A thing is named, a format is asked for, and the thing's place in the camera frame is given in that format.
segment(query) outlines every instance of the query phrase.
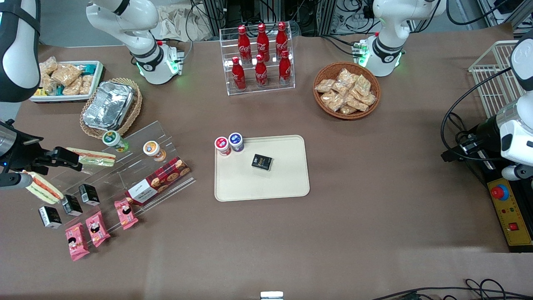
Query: small jar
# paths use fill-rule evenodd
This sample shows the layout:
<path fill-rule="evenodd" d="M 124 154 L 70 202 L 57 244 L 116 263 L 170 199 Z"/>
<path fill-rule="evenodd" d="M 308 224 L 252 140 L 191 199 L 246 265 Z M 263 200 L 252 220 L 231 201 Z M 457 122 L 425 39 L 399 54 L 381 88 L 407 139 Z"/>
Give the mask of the small jar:
<path fill-rule="evenodd" d="M 164 161 L 166 158 L 165 150 L 161 149 L 159 144 L 154 140 L 146 142 L 142 147 L 142 150 L 146 155 L 151 156 L 155 161 Z"/>
<path fill-rule="evenodd" d="M 244 141 L 243 136 L 240 135 L 238 132 L 234 132 L 230 134 L 230 137 L 228 138 L 230 142 L 230 146 L 235 152 L 241 152 L 244 149 Z"/>
<path fill-rule="evenodd" d="M 222 156 L 228 156 L 231 153 L 230 143 L 225 137 L 216 138 L 215 148 Z"/>
<path fill-rule="evenodd" d="M 123 139 L 115 130 L 109 130 L 104 133 L 102 142 L 109 147 L 113 147 L 117 152 L 126 152 L 130 147 L 128 141 Z"/>

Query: red button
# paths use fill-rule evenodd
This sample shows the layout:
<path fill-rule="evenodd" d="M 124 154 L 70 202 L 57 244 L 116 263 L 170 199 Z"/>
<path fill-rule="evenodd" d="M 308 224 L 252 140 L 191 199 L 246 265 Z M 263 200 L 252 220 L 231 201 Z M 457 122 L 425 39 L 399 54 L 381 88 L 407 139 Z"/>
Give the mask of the red button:
<path fill-rule="evenodd" d="M 493 187 L 491 190 L 490 190 L 490 194 L 492 194 L 492 196 L 496 199 L 501 199 L 505 196 L 505 192 L 503 190 L 503 188 L 499 187 L 499 186 L 495 186 Z"/>
<path fill-rule="evenodd" d="M 518 224 L 517 223 L 509 223 L 509 230 L 511 230 L 511 231 L 518 230 Z"/>

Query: yellow control panel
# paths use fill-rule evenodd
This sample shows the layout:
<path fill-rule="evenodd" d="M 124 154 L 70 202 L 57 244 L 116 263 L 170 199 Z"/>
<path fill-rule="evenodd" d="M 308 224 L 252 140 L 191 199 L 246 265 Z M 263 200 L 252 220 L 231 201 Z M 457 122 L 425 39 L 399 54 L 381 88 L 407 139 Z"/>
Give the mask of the yellow control panel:
<path fill-rule="evenodd" d="M 516 205 L 516 199 L 509 181 L 500 178 L 489 182 L 487 186 L 507 239 L 507 244 L 509 246 L 531 245 L 531 237 L 522 218 L 522 213 L 518 205 Z"/>

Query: foil container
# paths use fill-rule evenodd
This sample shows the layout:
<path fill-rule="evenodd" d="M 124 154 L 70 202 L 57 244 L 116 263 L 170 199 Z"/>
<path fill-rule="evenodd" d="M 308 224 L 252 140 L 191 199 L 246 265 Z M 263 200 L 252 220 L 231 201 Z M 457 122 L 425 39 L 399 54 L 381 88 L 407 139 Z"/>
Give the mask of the foil container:
<path fill-rule="evenodd" d="M 129 85 L 104 81 L 93 102 L 83 113 L 83 122 L 91 128 L 116 130 L 126 115 L 135 91 Z"/>

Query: small black package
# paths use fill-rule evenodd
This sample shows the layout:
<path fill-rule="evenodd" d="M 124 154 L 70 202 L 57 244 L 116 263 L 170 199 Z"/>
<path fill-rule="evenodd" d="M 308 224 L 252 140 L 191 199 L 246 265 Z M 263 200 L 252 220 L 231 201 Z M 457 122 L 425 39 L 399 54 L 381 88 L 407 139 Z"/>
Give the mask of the small black package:
<path fill-rule="evenodd" d="M 71 195 L 65 195 L 65 198 L 61 200 L 61 205 L 65 210 L 65 214 L 71 216 L 81 216 L 83 213 L 82 206 L 79 205 L 78 199 Z"/>
<path fill-rule="evenodd" d="M 49 206 L 43 206 L 39 208 L 39 214 L 41 216 L 41 220 L 43 221 L 44 227 L 57 229 L 59 226 L 61 226 L 61 218 L 59 217 L 57 209 Z"/>
<path fill-rule="evenodd" d="M 100 199 L 98 199 L 98 194 L 96 193 L 96 188 L 94 188 L 94 186 L 82 184 L 79 186 L 79 193 L 82 196 L 83 203 L 92 206 L 100 204 Z"/>
<path fill-rule="evenodd" d="M 256 167 L 262 170 L 269 171 L 271 164 L 272 164 L 272 158 L 268 156 L 259 155 L 259 154 L 254 155 L 254 160 L 252 161 L 252 167 Z"/>

